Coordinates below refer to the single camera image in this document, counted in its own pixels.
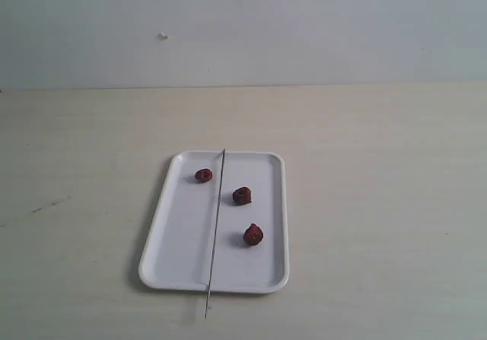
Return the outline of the white rectangular plastic tray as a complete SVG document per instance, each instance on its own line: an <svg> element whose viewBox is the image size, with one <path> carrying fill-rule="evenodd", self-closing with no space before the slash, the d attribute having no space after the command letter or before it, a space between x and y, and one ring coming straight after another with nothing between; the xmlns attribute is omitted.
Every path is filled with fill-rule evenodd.
<svg viewBox="0 0 487 340"><path fill-rule="evenodd" d="M285 164L260 151L170 161L138 275L149 288L270 294L290 274Z"/></svg>

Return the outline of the thin metal skewer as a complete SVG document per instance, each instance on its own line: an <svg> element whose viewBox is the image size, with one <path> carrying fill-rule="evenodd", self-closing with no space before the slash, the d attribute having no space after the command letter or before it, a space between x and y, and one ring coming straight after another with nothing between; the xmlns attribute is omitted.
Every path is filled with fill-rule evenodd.
<svg viewBox="0 0 487 340"><path fill-rule="evenodd" d="M219 185L218 185L217 205L215 209L215 226L214 226L213 242L212 242L212 254L211 254L209 273L208 273L208 287L207 287L206 300L205 300L204 320L208 319L208 312L211 309L210 301L212 295L213 271L214 271L214 264L215 264L218 224L219 224L219 217L220 217L220 210L221 210L221 194L222 194L222 186L223 186L223 179L224 179L225 161L226 161L226 149L224 148L221 153L220 178L219 178Z"/></svg>

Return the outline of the red dried fruit piece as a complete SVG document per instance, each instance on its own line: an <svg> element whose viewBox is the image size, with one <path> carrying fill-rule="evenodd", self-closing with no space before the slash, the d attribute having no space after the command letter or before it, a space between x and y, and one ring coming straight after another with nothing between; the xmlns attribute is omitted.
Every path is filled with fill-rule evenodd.
<svg viewBox="0 0 487 340"><path fill-rule="evenodd" d="M213 172L209 168L204 168L195 172L195 180L198 183L207 183L213 178Z"/></svg>
<svg viewBox="0 0 487 340"><path fill-rule="evenodd" d="M232 193L232 199L235 205L247 205L252 202L252 192L249 187L243 186Z"/></svg>
<svg viewBox="0 0 487 340"><path fill-rule="evenodd" d="M257 246L259 245L264 238L264 233L262 229L256 225L251 224L243 234L243 241L248 246Z"/></svg>

